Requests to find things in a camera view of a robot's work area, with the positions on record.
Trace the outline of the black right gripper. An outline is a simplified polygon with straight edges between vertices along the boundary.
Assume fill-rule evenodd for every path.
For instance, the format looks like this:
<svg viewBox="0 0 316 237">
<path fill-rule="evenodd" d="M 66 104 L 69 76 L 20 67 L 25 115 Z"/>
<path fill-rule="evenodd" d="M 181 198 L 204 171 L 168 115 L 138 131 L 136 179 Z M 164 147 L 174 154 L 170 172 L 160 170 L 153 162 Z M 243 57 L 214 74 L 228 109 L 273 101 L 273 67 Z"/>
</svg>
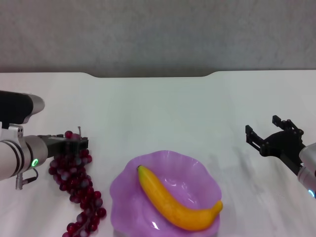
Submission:
<svg viewBox="0 0 316 237">
<path fill-rule="evenodd" d="M 274 133 L 265 140 L 259 137 L 250 125 L 246 125 L 246 142 L 261 156 L 280 159 L 297 176 L 302 167 L 299 153 L 305 148 L 302 141 L 304 132 L 292 120 L 281 120 L 277 115 L 272 117 L 272 123 L 283 131 Z"/>
</svg>

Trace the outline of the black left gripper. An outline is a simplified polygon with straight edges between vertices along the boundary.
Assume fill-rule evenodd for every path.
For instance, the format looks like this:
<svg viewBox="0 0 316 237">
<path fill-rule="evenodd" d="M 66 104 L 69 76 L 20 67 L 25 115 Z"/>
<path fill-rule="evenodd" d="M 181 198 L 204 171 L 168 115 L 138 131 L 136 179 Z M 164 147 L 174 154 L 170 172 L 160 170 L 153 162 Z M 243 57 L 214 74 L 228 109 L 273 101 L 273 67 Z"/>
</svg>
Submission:
<svg viewBox="0 0 316 237">
<path fill-rule="evenodd" d="M 65 155 L 65 158 L 76 158 L 80 151 L 88 148 L 88 138 L 67 139 L 63 134 L 39 135 L 39 151 L 46 158 Z"/>
</svg>

